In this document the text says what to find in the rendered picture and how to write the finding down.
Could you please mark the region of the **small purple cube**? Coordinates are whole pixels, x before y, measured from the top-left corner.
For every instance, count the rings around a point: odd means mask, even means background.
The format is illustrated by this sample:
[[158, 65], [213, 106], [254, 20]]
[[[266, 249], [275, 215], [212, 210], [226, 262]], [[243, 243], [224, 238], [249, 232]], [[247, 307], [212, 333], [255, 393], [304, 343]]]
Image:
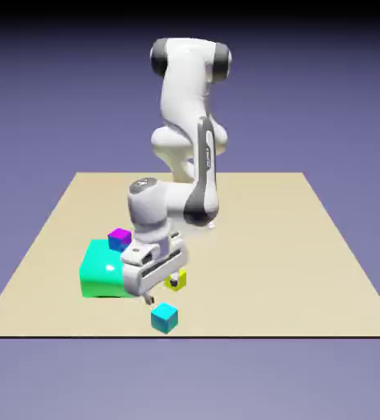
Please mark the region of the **small purple cube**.
[[122, 228], [116, 228], [108, 234], [109, 248], [120, 253], [130, 245], [131, 241], [131, 232]]

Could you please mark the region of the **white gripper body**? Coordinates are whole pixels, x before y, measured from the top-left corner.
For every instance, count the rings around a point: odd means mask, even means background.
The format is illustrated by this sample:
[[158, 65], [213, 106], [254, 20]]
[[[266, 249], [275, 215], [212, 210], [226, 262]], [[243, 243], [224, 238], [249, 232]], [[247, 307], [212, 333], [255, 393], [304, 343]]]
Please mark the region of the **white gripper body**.
[[183, 239], [163, 239], [155, 243], [133, 240], [121, 254], [122, 278], [128, 294], [146, 295], [159, 282], [187, 264]]

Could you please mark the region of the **large green box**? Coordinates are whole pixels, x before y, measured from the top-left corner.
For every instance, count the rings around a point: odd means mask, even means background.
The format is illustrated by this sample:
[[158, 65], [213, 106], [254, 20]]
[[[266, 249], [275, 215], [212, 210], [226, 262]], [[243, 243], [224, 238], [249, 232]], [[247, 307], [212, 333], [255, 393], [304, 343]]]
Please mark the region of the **large green box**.
[[80, 289], [85, 298], [132, 298], [126, 292], [121, 253], [108, 240], [91, 240], [80, 265]]

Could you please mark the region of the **small yellow cube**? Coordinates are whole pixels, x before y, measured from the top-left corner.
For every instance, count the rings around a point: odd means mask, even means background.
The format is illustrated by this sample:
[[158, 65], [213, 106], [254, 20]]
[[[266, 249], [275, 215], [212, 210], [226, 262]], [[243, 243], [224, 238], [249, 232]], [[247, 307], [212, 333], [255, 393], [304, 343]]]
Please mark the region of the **small yellow cube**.
[[177, 286], [171, 286], [170, 285], [170, 276], [168, 276], [164, 281], [163, 284], [170, 290], [178, 291], [186, 286], [186, 280], [187, 280], [187, 272], [185, 269], [180, 269], [179, 271], [179, 281]]

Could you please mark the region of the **small cyan cube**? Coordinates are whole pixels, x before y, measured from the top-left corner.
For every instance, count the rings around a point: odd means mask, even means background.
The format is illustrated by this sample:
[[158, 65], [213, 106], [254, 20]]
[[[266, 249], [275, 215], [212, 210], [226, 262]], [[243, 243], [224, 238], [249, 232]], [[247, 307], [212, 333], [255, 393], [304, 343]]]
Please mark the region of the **small cyan cube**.
[[151, 325], [163, 334], [171, 332], [178, 324], [177, 308], [167, 303], [160, 303], [151, 312]]

